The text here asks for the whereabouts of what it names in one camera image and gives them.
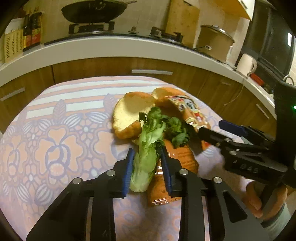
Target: power cord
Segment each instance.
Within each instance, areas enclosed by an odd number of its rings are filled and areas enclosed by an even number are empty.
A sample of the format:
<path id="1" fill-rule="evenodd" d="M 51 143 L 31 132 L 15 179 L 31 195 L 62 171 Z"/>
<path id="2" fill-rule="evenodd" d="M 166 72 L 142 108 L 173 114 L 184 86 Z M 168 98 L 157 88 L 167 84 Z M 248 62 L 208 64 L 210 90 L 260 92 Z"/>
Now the power cord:
<path id="1" fill-rule="evenodd" d="M 243 79 L 243 81 L 242 81 L 242 88 L 241 88 L 241 91 L 239 92 L 239 94 L 237 95 L 237 97 L 235 97 L 233 100 L 229 101 L 228 103 L 224 104 L 224 106 L 227 106 L 228 104 L 232 103 L 240 96 L 240 94 L 242 93 L 242 89 L 244 88 L 244 81 L 245 81 L 245 79 Z"/>

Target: tablecloth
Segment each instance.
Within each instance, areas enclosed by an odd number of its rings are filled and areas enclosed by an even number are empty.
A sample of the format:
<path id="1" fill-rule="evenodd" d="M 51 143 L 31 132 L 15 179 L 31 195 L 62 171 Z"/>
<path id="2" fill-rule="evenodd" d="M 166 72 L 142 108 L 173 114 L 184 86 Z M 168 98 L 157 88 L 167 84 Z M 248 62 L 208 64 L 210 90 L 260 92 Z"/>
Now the tablecloth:
<path id="1" fill-rule="evenodd" d="M 150 77 L 94 77 L 46 89 L 12 121 L 0 144 L 0 208 L 19 236 L 27 234 L 46 208 L 75 177 L 98 177 L 125 158 L 130 143 L 114 138 L 112 112 L 131 91 L 151 93 L 170 86 Z M 221 118 L 193 97 L 213 130 Z M 223 170 L 223 157 L 210 146 L 195 155 L 198 175 L 220 176 L 238 194 L 244 178 Z M 146 194 L 114 200 L 117 240 L 178 240 L 181 201 L 150 207 Z"/>

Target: finger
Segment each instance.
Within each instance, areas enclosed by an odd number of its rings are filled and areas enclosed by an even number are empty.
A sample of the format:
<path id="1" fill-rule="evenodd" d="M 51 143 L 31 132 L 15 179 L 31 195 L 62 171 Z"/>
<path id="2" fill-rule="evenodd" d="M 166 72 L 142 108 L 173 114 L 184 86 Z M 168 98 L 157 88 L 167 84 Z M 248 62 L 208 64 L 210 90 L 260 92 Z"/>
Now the finger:
<path id="1" fill-rule="evenodd" d="M 249 200 L 249 203 L 256 209 L 259 210 L 262 206 L 262 202 L 260 198 L 258 197 L 256 191 L 255 191 L 255 181 L 251 182 L 246 187 L 246 195 Z"/>
<path id="2" fill-rule="evenodd" d="M 254 206 L 250 204 L 249 199 L 247 197 L 244 197 L 242 199 L 242 201 L 256 218 L 261 218 L 262 217 L 262 215 L 263 215 L 262 210 L 261 209 L 259 209 L 259 210 L 255 209 Z"/>
<path id="3" fill-rule="evenodd" d="M 280 186 L 276 191 L 276 202 L 273 205 L 272 209 L 268 214 L 263 218 L 264 220 L 268 220 L 274 217 L 283 206 L 284 202 L 286 201 L 288 196 L 288 189 L 285 185 Z"/>

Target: plastic food package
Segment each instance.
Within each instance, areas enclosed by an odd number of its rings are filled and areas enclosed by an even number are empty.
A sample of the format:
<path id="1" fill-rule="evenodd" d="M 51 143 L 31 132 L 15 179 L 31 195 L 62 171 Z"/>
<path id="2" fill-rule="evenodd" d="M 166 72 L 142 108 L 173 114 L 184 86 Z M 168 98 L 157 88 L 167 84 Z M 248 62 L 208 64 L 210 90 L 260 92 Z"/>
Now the plastic food package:
<path id="1" fill-rule="evenodd" d="M 169 157 L 178 159 L 182 165 L 182 168 L 186 168 L 189 171 L 197 174 L 198 162 L 195 160 L 194 155 L 188 145 L 174 149 L 170 141 L 165 140 L 164 142 Z M 166 192 L 160 160 L 156 163 L 155 175 L 149 185 L 147 195 L 148 202 L 151 205 L 166 204 L 181 199 L 180 197 L 172 198 Z"/>
<path id="2" fill-rule="evenodd" d="M 162 100 L 161 105 L 165 107 L 177 107 L 187 124 L 192 125 L 196 132 L 201 127 L 211 128 L 200 109 L 188 96 L 166 96 L 166 101 Z M 201 141 L 201 147 L 205 150 L 209 143 Z M 198 162 L 195 160 L 194 155 L 188 145 L 174 149 L 172 143 L 165 140 L 165 147 L 168 151 L 169 157 L 178 159 L 182 168 L 188 169 L 193 173 L 198 172 Z M 173 202 L 178 198 L 171 198 L 165 190 L 165 183 L 163 179 L 163 171 L 160 160 L 156 163 L 155 175 L 147 190 L 148 201 L 151 205 L 160 205 Z"/>

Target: gas stove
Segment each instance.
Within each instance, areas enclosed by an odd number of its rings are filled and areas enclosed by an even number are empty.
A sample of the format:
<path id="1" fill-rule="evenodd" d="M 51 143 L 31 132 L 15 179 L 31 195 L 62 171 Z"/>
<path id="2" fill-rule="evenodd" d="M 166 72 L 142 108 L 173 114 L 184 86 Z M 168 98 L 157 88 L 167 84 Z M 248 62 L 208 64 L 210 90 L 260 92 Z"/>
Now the gas stove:
<path id="1" fill-rule="evenodd" d="M 110 21 L 108 23 L 89 23 L 89 24 L 70 24 L 69 34 L 104 34 L 112 33 L 115 23 Z"/>
<path id="2" fill-rule="evenodd" d="M 174 34 L 168 34 L 165 32 L 165 30 L 157 28 L 157 27 L 152 27 L 151 32 L 150 32 L 150 37 L 156 39 L 156 40 L 161 40 L 165 42 L 170 42 L 178 45 L 183 45 L 182 44 L 182 39 L 183 35 L 178 32 L 174 32 Z"/>
<path id="3" fill-rule="evenodd" d="M 57 43 L 59 41 L 76 39 L 82 37 L 91 36 L 126 36 L 126 37 L 136 37 L 143 39 L 152 39 L 155 41 L 166 42 L 174 44 L 177 46 L 182 46 L 184 48 L 190 49 L 182 44 L 183 35 L 181 33 L 175 32 L 174 34 L 168 34 L 163 29 L 152 27 L 150 35 L 140 35 L 137 28 L 133 26 L 128 33 L 118 33 L 114 32 L 114 22 L 109 23 L 96 23 L 96 24 L 71 24 L 69 26 L 69 35 L 64 38 L 52 40 L 44 43 L 44 45 L 49 45 Z"/>

